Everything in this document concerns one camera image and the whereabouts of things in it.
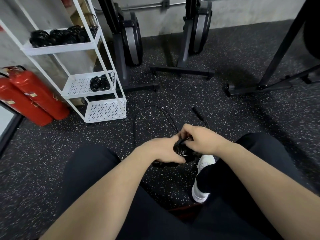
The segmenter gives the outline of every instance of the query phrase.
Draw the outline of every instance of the rowing machine flywheel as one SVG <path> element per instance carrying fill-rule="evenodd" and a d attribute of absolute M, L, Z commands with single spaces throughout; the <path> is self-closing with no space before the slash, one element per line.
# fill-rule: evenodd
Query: rowing machine flywheel
<path fill-rule="evenodd" d="M 189 54 L 199 54 L 203 50 L 208 37 L 208 32 L 212 16 L 212 3 L 210 1 L 201 1 L 196 9 L 196 15 L 193 19 L 193 28 L 191 32 Z"/>
<path fill-rule="evenodd" d="M 139 22 L 134 12 L 123 14 L 122 39 L 126 64 L 139 66 L 142 63 L 143 49 Z"/>

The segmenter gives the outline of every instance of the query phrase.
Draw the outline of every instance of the shelf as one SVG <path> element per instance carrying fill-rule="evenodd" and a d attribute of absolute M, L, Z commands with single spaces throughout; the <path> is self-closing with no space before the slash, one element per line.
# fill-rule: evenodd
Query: shelf
<path fill-rule="evenodd" d="M 119 98 L 119 100 L 124 108 L 124 112 L 115 98 L 89 102 L 85 112 L 84 121 L 86 123 L 94 123 L 107 120 L 125 119 L 127 117 L 127 100 L 124 97 Z"/>
<path fill-rule="evenodd" d="M 48 55 L 55 54 L 61 52 L 70 52 L 70 51 L 85 51 L 85 50 L 93 50 L 97 47 L 100 36 L 102 35 L 101 27 L 98 28 L 96 37 L 94 38 L 94 42 L 86 42 L 86 43 L 77 43 L 77 44 L 64 44 L 64 45 L 53 45 L 46 47 L 33 48 L 30 44 L 29 40 L 23 45 L 21 50 L 27 56 L 37 56 L 37 55 Z"/>
<path fill-rule="evenodd" d="M 97 91 L 93 92 L 90 89 L 90 80 L 95 76 L 101 76 L 105 74 L 105 72 L 91 72 L 91 73 L 83 73 L 83 74 L 75 74 L 68 77 L 66 84 L 61 92 L 61 96 L 65 99 L 74 99 L 74 98 L 82 98 L 96 95 L 103 95 L 108 93 L 113 93 L 114 88 L 116 87 L 116 79 L 111 79 L 113 83 L 113 89 L 105 90 L 105 91 Z"/>

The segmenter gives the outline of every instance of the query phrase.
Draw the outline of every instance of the white metal shelving unit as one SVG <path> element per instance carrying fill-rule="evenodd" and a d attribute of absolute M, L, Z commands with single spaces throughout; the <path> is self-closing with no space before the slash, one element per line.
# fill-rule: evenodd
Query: white metal shelving unit
<path fill-rule="evenodd" d="M 33 25 L 35 30 L 38 30 L 39 28 L 35 24 L 35 22 L 32 20 L 26 9 L 22 6 L 19 0 L 15 0 L 15 2 L 18 4 L 18 6 L 21 8 L 21 11 L 24 13 L 28 21 Z M 123 93 L 121 84 L 118 79 L 118 74 L 115 69 L 115 66 L 113 64 L 112 58 L 110 56 L 109 49 L 106 44 L 106 40 L 103 36 L 99 21 L 97 20 L 98 25 L 98 31 L 95 37 L 92 36 L 91 31 L 89 29 L 88 23 L 86 21 L 86 18 L 82 12 L 82 9 L 80 7 L 80 4 L 78 0 L 73 0 L 74 5 L 79 13 L 79 16 L 82 20 L 82 23 L 88 33 L 88 36 L 90 38 L 90 42 L 86 43 L 78 43 L 78 44 L 66 44 L 66 45 L 55 45 L 55 46 L 47 46 L 47 47 L 39 47 L 39 48 L 33 48 L 30 44 L 29 40 L 22 44 L 17 37 L 9 30 L 9 28 L 5 25 L 5 23 L 0 20 L 0 26 L 6 31 L 6 33 L 10 36 L 11 39 L 18 45 L 20 50 L 32 61 L 32 63 L 39 69 L 39 71 L 46 77 L 46 79 L 49 80 L 49 82 L 54 86 L 54 88 L 60 92 L 61 96 L 70 104 L 70 106 L 79 114 L 79 116 L 86 122 L 86 123 L 94 123 L 94 122 L 100 122 L 100 121 L 107 121 L 107 120 L 116 120 L 116 119 L 124 119 L 126 118 L 126 97 Z M 92 14 L 96 16 L 96 13 L 94 11 L 94 7 L 92 5 L 91 0 L 87 0 L 90 11 Z M 111 66 L 113 70 L 107 70 L 106 66 L 102 60 L 101 54 L 98 49 L 98 42 L 102 39 L 102 43 L 105 46 L 108 58 L 110 60 Z M 100 61 L 100 64 L 103 68 L 103 71 L 101 72 L 90 72 L 90 73 L 83 73 L 83 74 L 70 74 L 64 64 L 62 64 L 61 60 L 57 57 L 56 53 L 61 52 L 72 52 L 72 51 L 84 51 L 84 50 L 95 50 L 97 57 Z M 33 56 L 37 55 L 49 55 L 52 54 L 57 62 L 61 65 L 63 70 L 68 75 L 68 79 L 66 81 L 66 84 L 64 88 L 61 90 L 54 81 L 50 78 L 50 76 L 42 69 L 42 67 L 39 65 L 39 63 L 33 58 Z M 111 79 L 109 76 L 109 73 L 114 72 L 114 78 Z M 105 91 L 97 91 L 93 92 L 90 89 L 90 80 L 91 78 L 95 76 L 101 76 L 105 74 L 109 83 L 110 83 L 110 89 Z M 121 98 L 118 97 L 116 93 L 116 84 L 118 83 L 120 90 L 122 92 Z M 99 101 L 89 101 L 87 97 L 89 96 L 95 96 L 95 95 L 103 95 L 103 94 L 111 94 L 113 93 L 115 98 L 114 99 L 106 99 L 106 100 L 99 100 Z M 73 98 L 84 98 L 87 103 L 87 109 L 85 116 L 80 113 L 80 111 L 70 102 L 69 99 Z"/>

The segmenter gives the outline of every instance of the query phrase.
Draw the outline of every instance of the hand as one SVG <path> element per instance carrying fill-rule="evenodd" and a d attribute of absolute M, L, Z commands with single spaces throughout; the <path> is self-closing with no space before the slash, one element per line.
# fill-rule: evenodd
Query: hand
<path fill-rule="evenodd" d="M 174 144 L 179 138 L 178 134 L 171 138 L 155 138 L 143 143 L 137 149 L 141 150 L 142 154 L 149 155 L 152 162 L 157 160 L 163 163 L 185 163 L 186 160 L 174 152 Z"/>
<path fill-rule="evenodd" d="M 232 143 L 210 129 L 190 124 L 184 124 L 178 135 L 182 139 L 192 136 L 193 141 L 185 141 L 186 146 L 204 155 L 220 157 L 222 150 Z"/>

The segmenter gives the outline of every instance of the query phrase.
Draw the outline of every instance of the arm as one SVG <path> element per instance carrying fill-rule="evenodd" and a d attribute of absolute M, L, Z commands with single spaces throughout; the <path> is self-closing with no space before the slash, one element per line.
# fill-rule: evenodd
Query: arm
<path fill-rule="evenodd" d="M 178 139 L 178 135 L 157 138 L 137 147 L 80 196 L 40 240 L 115 239 L 150 164 L 156 159 L 162 162 L 185 162 L 173 151 Z"/>
<path fill-rule="evenodd" d="M 319 239 L 320 197 L 241 145 L 204 127 L 185 124 L 181 137 L 202 154 L 220 157 L 233 170 L 266 218 L 286 239 Z"/>

